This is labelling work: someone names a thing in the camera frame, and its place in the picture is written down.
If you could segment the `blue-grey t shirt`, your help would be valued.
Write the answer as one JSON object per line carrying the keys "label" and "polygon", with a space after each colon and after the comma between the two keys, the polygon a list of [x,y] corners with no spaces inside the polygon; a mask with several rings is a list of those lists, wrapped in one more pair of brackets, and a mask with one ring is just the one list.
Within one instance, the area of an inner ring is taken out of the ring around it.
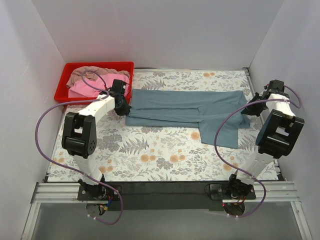
{"label": "blue-grey t shirt", "polygon": [[203,144],[238,148],[238,130],[250,120],[237,110],[242,91],[170,91],[134,89],[127,126],[197,128]]}

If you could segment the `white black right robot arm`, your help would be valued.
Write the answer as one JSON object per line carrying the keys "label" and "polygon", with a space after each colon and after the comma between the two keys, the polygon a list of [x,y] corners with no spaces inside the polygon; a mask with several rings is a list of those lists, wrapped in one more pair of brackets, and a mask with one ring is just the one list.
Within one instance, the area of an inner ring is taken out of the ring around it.
{"label": "white black right robot arm", "polygon": [[253,191],[254,177],[257,177],[267,165],[282,156],[288,156],[305,124],[290,107],[290,96],[285,93],[285,84],[280,80],[271,80],[263,93],[255,93],[250,106],[241,111],[248,116],[257,116],[264,110],[269,115],[259,131],[254,154],[244,166],[229,177],[225,191],[232,199],[246,197]]}

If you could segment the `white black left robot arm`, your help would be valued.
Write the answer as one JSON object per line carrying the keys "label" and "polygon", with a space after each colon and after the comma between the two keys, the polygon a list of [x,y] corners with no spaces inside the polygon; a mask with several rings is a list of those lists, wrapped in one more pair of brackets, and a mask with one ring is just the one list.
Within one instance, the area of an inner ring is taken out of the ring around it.
{"label": "white black left robot arm", "polygon": [[114,79],[112,86],[100,92],[95,101],[78,112],[68,112],[64,119],[62,148],[84,173],[78,182],[95,200],[103,199],[107,193],[106,187],[99,183],[104,176],[94,158],[98,144],[97,123],[112,110],[119,116],[130,113],[131,107],[125,98],[127,86],[126,82]]}

